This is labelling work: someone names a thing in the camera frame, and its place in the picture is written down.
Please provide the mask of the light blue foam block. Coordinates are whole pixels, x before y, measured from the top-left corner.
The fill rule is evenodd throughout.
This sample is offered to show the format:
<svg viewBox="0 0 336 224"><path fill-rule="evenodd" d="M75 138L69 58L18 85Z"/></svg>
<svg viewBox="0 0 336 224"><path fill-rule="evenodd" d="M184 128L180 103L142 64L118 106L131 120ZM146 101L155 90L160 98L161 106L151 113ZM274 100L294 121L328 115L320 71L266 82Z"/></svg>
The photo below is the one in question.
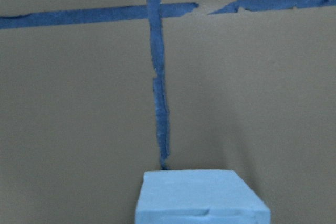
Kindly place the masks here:
<svg viewBox="0 0 336 224"><path fill-rule="evenodd" d="M271 211L233 170L143 175L135 223L270 223Z"/></svg>

